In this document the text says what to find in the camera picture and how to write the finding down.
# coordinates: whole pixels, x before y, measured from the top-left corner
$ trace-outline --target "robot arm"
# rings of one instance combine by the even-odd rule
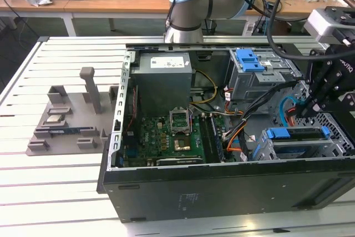
[[[202,43],[201,21],[233,18],[244,14],[244,0],[176,0],[170,18],[165,43]]]

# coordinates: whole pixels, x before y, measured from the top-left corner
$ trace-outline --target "white paper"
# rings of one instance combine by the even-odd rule
[[[154,57],[150,59],[150,67],[156,68],[183,68],[183,57]]]
[[[52,4],[53,2],[50,0],[26,0],[29,4],[38,7],[41,5],[48,5],[48,4]]]

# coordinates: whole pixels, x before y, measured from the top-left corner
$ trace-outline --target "yellow cable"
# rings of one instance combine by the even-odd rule
[[[204,104],[204,103],[207,103],[209,101],[212,101],[213,99],[215,99],[215,97],[217,95],[217,86],[216,86],[215,82],[206,73],[204,73],[203,71],[197,69],[196,72],[199,72],[203,76],[205,76],[213,84],[213,87],[215,88],[215,91],[214,91],[214,93],[213,93],[211,98],[206,99],[206,100],[201,100],[201,101],[193,101],[193,102],[190,102],[190,104]]]

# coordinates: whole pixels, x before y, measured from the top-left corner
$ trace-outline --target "blue cable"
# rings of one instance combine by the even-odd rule
[[[283,112],[283,104],[286,102],[286,100],[292,100],[295,104],[299,103],[300,101],[295,99],[294,97],[285,97],[281,100],[280,105],[278,106],[279,112],[280,112],[280,119],[284,127],[288,127],[287,121],[285,119],[285,114]]]

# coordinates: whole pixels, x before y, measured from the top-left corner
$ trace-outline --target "label sticker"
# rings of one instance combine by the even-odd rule
[[[150,67],[157,68],[183,68],[183,57],[154,57],[150,59]]]
[[[260,61],[260,64],[263,66],[272,66],[272,64],[270,63],[270,61],[266,60],[266,61]]]
[[[240,152],[240,159],[243,160],[244,162],[246,162],[248,160],[248,158],[246,157],[246,155],[243,152]]]
[[[64,133],[63,130],[50,130],[50,133]]]

